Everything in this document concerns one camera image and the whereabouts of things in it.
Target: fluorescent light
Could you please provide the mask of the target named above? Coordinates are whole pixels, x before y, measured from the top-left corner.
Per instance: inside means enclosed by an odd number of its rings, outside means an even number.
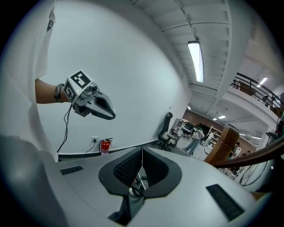
[[[191,41],[187,43],[194,64],[197,82],[204,83],[203,58],[200,43]]]
[[[255,139],[261,139],[261,137],[255,137],[255,136],[251,136],[252,138],[255,138]]]
[[[265,77],[256,87],[260,87],[266,80],[267,78]]]

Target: wristwatch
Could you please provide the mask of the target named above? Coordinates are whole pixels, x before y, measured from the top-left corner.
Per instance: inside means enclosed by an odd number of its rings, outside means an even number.
[[[61,99],[60,99],[60,91],[61,91],[61,88],[64,86],[63,83],[60,83],[59,85],[56,86],[55,88],[55,91],[54,91],[54,99],[56,100],[56,102],[61,102]]]

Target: baseboard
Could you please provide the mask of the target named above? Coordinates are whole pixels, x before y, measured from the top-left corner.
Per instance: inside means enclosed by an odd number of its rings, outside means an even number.
[[[136,146],[130,146],[130,147],[143,147],[145,145],[148,145],[148,144],[151,144],[151,143],[155,143],[157,142],[158,140],[156,141],[152,141],[152,142],[148,142],[148,143],[144,143],[144,144],[139,144],[139,145],[136,145]],[[114,152],[117,152],[117,151],[121,151],[121,150],[124,150],[124,149],[127,149],[127,148],[130,148],[130,147],[125,147],[125,148],[120,148],[120,149],[116,149],[116,150],[111,150],[109,151],[109,153],[114,153]],[[58,154],[58,159],[60,158],[87,158],[87,157],[96,157],[96,156],[100,156],[100,153],[99,152],[95,152],[95,153],[87,153],[87,154]]]

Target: forearm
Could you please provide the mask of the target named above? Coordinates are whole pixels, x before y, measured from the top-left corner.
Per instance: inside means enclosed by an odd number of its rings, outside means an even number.
[[[54,98],[55,88],[56,85],[45,83],[39,79],[35,80],[36,103],[39,104],[56,103],[56,100]],[[63,88],[60,91],[60,100],[62,102],[69,102],[68,98],[66,97],[63,91]]]

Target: red fire extinguisher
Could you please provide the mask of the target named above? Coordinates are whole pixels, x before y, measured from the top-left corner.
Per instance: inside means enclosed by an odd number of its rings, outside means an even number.
[[[104,139],[99,142],[99,151],[101,155],[108,154],[111,142],[112,142],[112,138]]]

